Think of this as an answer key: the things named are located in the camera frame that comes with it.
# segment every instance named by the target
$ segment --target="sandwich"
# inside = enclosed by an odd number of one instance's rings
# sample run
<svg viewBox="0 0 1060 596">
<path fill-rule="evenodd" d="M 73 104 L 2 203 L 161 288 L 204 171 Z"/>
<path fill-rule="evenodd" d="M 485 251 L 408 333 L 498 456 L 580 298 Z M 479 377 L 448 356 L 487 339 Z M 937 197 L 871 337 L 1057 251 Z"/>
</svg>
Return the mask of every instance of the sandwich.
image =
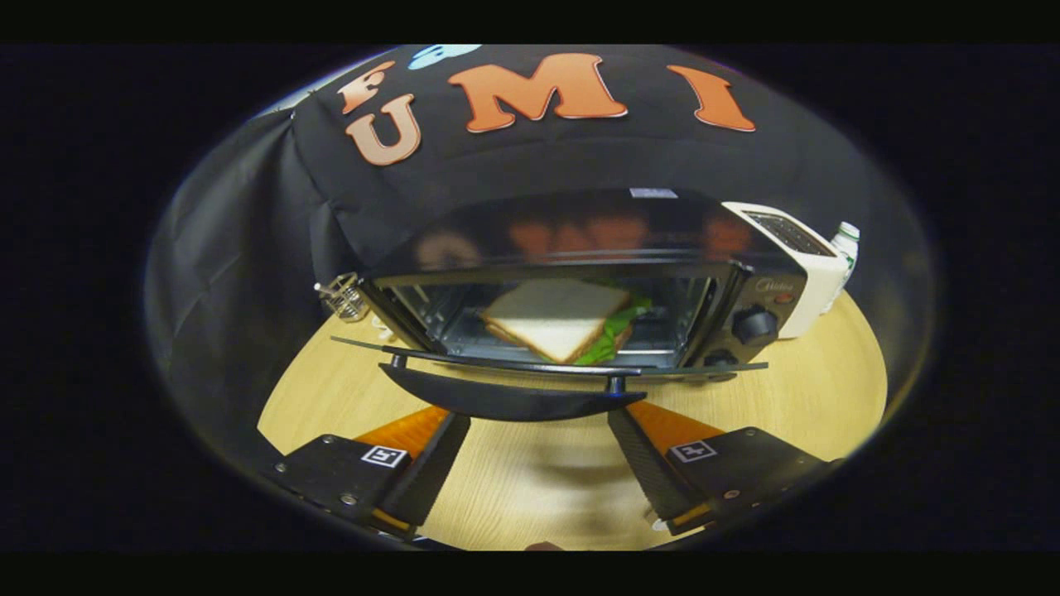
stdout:
<svg viewBox="0 0 1060 596">
<path fill-rule="evenodd" d="M 520 283 L 480 315 L 485 329 L 556 364 L 595 364 L 615 357 L 630 325 L 651 306 L 619 288 L 575 279 Z"/>
</svg>

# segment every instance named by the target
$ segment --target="wire basket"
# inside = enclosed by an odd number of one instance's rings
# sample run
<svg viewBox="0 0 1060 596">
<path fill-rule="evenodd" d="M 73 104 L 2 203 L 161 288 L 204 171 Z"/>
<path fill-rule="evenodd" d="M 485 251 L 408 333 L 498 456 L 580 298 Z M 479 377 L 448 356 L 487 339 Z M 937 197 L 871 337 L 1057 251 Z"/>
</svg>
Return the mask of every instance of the wire basket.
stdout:
<svg viewBox="0 0 1060 596">
<path fill-rule="evenodd" d="M 338 318 L 346 322 L 356 322 L 368 315 L 368 304 L 354 287 L 357 274 L 343 274 L 332 280 L 326 286 L 316 284 L 314 290 L 320 294 L 320 300 L 328 305 Z"/>
</svg>

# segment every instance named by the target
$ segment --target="white toaster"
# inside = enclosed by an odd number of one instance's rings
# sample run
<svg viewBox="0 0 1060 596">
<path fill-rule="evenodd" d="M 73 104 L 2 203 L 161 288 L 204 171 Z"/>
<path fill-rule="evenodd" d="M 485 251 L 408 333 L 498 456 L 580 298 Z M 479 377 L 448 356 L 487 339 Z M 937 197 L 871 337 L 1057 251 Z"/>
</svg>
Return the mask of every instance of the white toaster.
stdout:
<svg viewBox="0 0 1060 596">
<path fill-rule="evenodd" d="M 847 273 L 846 258 L 820 234 L 779 209 L 749 203 L 722 205 L 771 238 L 806 269 L 806 288 L 791 317 L 780 328 L 778 337 L 791 339 L 802 335 L 843 282 Z"/>
</svg>

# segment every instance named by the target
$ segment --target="bread slice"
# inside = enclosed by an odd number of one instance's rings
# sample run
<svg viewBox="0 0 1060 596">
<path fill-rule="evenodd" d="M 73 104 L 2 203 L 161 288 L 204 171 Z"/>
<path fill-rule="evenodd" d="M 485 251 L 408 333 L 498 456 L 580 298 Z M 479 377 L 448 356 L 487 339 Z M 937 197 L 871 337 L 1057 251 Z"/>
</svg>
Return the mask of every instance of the bread slice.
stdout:
<svg viewBox="0 0 1060 596">
<path fill-rule="evenodd" d="M 624 290 L 575 279 L 530 280 L 497 298 L 485 329 L 558 364 L 572 364 L 603 333 L 607 317 L 632 298 Z"/>
</svg>

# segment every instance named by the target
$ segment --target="white sticker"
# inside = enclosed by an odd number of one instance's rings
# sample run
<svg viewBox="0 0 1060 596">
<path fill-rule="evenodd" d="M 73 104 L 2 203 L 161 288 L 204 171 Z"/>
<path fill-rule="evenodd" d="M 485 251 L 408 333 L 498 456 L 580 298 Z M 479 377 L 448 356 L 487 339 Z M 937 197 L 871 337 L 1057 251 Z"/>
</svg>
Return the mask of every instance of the white sticker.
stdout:
<svg viewBox="0 0 1060 596">
<path fill-rule="evenodd" d="M 677 193 L 670 189 L 630 189 L 630 194 L 636 198 L 677 198 Z"/>
<path fill-rule="evenodd" d="M 695 441 L 692 443 L 673 446 L 670 448 L 670 451 L 677 456 L 677 459 L 681 459 L 685 463 L 695 461 L 696 459 L 703 459 L 704 457 L 718 455 L 718 452 L 714 451 L 713 448 L 703 441 Z"/>
<path fill-rule="evenodd" d="M 376 466 L 396 468 L 398 462 L 401 461 L 406 455 L 408 455 L 408 452 L 405 450 L 382 448 L 376 445 L 373 446 L 371 451 L 366 453 L 360 459 Z"/>
</svg>

